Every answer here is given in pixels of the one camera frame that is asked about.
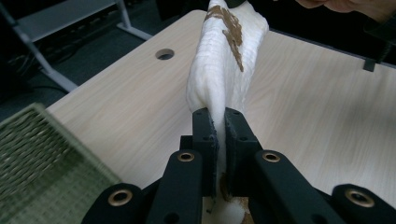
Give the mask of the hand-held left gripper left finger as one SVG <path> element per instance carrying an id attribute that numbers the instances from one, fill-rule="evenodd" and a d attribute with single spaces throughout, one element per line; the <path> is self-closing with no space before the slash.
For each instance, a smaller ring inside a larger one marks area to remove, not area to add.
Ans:
<path id="1" fill-rule="evenodd" d="M 203 160 L 202 191 L 204 197 L 217 194 L 217 158 L 219 141 L 213 120 L 207 108 L 192 113 L 192 135 L 180 137 L 180 148 L 199 152 Z"/>

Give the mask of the cream towel with brown pattern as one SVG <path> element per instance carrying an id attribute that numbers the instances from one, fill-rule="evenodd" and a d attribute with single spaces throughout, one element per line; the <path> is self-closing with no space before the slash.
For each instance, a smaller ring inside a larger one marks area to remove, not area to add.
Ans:
<path id="1" fill-rule="evenodd" d="M 203 224 L 242 224 L 248 218 L 246 201 L 226 192 L 224 115 L 228 107 L 239 112 L 245 109 L 258 51 L 268 30 L 267 20 L 247 0 L 234 8 L 225 0 L 209 1 L 186 89 L 190 111 L 209 111 L 219 143 L 216 196 L 204 199 Z"/>

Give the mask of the green woven basket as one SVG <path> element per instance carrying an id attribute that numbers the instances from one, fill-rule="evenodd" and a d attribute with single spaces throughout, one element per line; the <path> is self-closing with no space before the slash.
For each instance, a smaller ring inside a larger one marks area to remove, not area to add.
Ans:
<path id="1" fill-rule="evenodd" d="M 79 224 L 119 182 L 43 105 L 0 122 L 0 224 Z"/>

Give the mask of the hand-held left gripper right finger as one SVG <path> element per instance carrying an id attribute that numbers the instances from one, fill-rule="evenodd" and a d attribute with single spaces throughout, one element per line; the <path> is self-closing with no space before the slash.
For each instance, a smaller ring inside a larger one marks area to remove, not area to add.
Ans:
<path id="1" fill-rule="evenodd" d="M 248 197 L 253 192 L 251 163 L 260 144 L 241 112 L 226 108 L 224 118 L 227 190 L 234 197 Z"/>

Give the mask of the white metal stand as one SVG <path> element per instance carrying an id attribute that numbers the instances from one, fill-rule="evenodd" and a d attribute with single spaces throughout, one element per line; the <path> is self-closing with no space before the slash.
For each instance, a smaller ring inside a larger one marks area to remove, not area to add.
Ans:
<path id="1" fill-rule="evenodd" d="M 70 92 L 78 86 L 50 65 L 35 42 L 113 6 L 116 6 L 120 13 L 120 23 L 117 24 L 119 29 L 143 40 L 151 38 L 150 34 L 132 26 L 123 0 L 64 0 L 17 20 L 11 16 L 0 0 L 0 15 L 6 19 L 22 43 L 33 53 L 41 65 L 41 72 L 66 92 Z"/>

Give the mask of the black stand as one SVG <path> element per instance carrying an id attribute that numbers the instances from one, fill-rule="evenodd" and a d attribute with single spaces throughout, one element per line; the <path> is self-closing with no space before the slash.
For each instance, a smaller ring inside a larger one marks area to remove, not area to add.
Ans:
<path id="1" fill-rule="evenodd" d="M 364 26 L 364 32 L 385 42 L 385 47 L 375 59 L 366 59 L 363 69 L 374 72 L 378 63 L 384 62 L 391 49 L 396 47 L 396 11 L 385 21 L 370 19 Z"/>

